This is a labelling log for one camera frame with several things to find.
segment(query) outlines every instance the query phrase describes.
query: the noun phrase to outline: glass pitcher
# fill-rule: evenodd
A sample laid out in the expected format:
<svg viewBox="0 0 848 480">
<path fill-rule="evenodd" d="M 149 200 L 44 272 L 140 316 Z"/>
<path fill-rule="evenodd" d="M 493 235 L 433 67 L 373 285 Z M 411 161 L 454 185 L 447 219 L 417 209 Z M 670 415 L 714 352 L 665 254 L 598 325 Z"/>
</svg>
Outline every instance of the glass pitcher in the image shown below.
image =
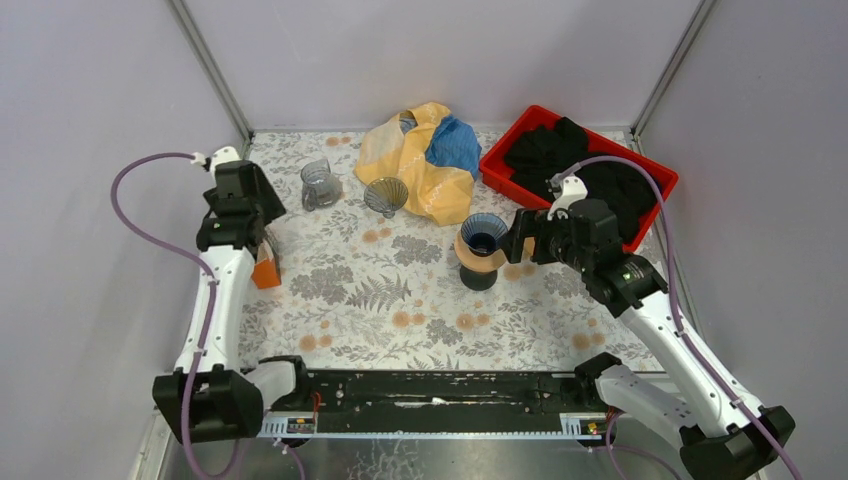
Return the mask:
<svg viewBox="0 0 848 480">
<path fill-rule="evenodd" d="M 303 180 L 301 201 L 307 212 L 329 207 L 342 196 L 342 182 L 330 172 L 327 159 L 307 164 L 300 171 L 300 179 Z"/>
</svg>

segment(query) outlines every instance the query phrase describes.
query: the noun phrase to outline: gray wall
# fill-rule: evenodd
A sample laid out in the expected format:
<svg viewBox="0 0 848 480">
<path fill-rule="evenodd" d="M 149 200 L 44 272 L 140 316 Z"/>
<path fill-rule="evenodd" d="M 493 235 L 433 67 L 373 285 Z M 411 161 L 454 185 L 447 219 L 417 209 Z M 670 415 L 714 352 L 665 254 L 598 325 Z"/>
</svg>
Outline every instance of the gray wall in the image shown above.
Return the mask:
<svg viewBox="0 0 848 480">
<path fill-rule="evenodd" d="M 811 479 L 846 465 L 846 46 L 845 0 L 721 2 L 643 138 L 681 175 L 676 245 L 705 336 L 793 414 Z"/>
<path fill-rule="evenodd" d="M 442 102 L 477 125 L 538 103 L 630 125 L 698 0 L 191 0 L 256 128 L 366 128 Z"/>
<path fill-rule="evenodd" d="M 237 135 L 164 1 L 3 2 L 0 22 L 0 478 L 125 478 L 196 273 L 118 222 L 109 185 Z M 123 201 L 191 246 L 211 178 L 163 162 Z"/>
</svg>

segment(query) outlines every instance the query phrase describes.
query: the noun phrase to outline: floral pattern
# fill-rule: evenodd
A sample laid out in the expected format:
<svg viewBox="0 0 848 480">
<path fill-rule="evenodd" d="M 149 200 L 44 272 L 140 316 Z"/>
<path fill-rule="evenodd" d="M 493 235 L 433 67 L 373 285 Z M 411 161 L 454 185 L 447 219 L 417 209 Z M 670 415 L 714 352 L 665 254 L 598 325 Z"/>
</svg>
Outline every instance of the floral pattern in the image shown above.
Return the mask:
<svg viewBox="0 0 848 480">
<path fill-rule="evenodd" d="M 483 152 L 502 132 L 479 132 Z M 239 354 L 302 355 L 310 368 L 572 370 L 608 351 L 638 371 L 661 370 L 636 336 L 589 298 L 562 265 L 505 265 L 485 292 L 465 288 L 453 249 L 458 225 L 404 210 L 385 219 L 353 174 L 362 133 L 259 133 L 262 166 L 288 213 L 268 227 L 283 284 L 251 286 Z M 608 137 L 624 144 L 624 134 Z M 300 204 L 300 169 L 327 159 L 344 194 L 327 209 Z M 508 224 L 519 205 L 477 181 L 472 213 Z M 654 235 L 640 250 L 658 267 Z"/>
</svg>

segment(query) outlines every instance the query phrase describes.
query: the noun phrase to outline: metal corner post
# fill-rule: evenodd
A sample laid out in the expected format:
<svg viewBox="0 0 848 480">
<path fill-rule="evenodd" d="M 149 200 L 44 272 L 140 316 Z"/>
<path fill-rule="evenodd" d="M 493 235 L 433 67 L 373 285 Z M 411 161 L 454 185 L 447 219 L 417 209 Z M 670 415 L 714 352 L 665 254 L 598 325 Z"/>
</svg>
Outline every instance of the metal corner post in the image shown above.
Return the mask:
<svg viewBox="0 0 848 480">
<path fill-rule="evenodd" d="M 719 1 L 720 0 L 701 0 L 700 3 L 698 3 L 697 8 L 695 8 L 695 13 L 689 20 L 686 30 L 683 31 L 683 36 L 680 38 L 680 42 L 678 42 L 677 47 L 674 49 L 674 53 L 672 53 L 671 58 L 669 58 L 668 63 L 665 66 L 665 70 L 663 70 L 662 75 L 660 75 L 660 79 L 654 86 L 651 96 L 648 97 L 647 103 L 645 103 L 645 106 L 642 107 L 642 111 L 639 112 L 639 116 L 631 126 L 631 133 L 633 134 L 636 142 L 640 141 L 639 137 L 641 137 L 642 132 L 645 131 L 645 127 L 648 125 L 651 116 L 653 116 L 654 111 L 657 109 L 657 105 L 663 95 L 665 95 L 665 92 L 668 90 L 669 85 L 671 85 L 672 80 L 674 80 L 677 70 L 680 68 L 680 65 L 689 53 L 689 49 L 692 48 L 692 44 L 695 43 L 695 39 L 698 37 L 698 34 L 701 33 L 701 28 L 704 26 L 704 23 L 706 23 Z"/>
<path fill-rule="evenodd" d="M 191 46 L 191 50 L 197 57 L 198 62 L 200 62 L 200 66 L 206 73 L 209 83 L 212 84 L 212 89 L 215 90 L 215 94 L 218 95 L 218 99 L 221 100 L 224 110 L 227 111 L 227 116 L 230 117 L 230 121 L 233 122 L 233 126 L 236 127 L 236 130 L 239 132 L 239 135 L 241 135 L 242 140 L 244 140 L 246 144 L 249 144 L 253 133 L 253 130 L 250 128 L 250 123 L 248 123 L 247 118 L 244 116 L 244 112 L 242 112 L 241 107 L 239 107 L 238 102 L 236 102 L 236 99 L 233 96 L 233 92 L 224 80 L 224 76 L 221 74 L 220 68 L 218 68 L 218 63 L 209 51 L 209 47 L 206 45 L 206 41 L 203 39 L 203 35 L 201 35 L 200 30 L 198 29 L 197 23 L 194 21 L 194 17 L 192 17 L 188 5 L 186 5 L 185 0 L 165 1 L 171 8 L 171 11 L 174 14 L 174 19 L 185 34 L 186 41 L 189 46 Z"/>
</svg>

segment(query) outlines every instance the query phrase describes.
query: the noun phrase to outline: black fabric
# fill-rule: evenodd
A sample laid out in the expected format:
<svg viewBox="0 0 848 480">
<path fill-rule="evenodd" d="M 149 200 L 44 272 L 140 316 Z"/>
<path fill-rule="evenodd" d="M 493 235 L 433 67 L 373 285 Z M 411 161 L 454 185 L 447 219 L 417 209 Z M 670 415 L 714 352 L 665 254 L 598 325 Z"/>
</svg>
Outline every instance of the black fabric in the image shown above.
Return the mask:
<svg viewBox="0 0 848 480">
<path fill-rule="evenodd" d="M 547 180 L 592 157 L 608 155 L 589 151 L 586 131 L 567 117 L 562 117 L 553 130 L 540 126 L 523 133 L 504 155 L 504 162 L 515 173 L 510 180 L 536 196 L 553 202 Z M 639 217 L 650 212 L 656 198 L 642 175 L 620 163 L 596 163 L 575 174 L 589 191 L 587 198 L 604 200 L 618 217 L 618 231 L 625 243 L 639 233 Z"/>
</svg>

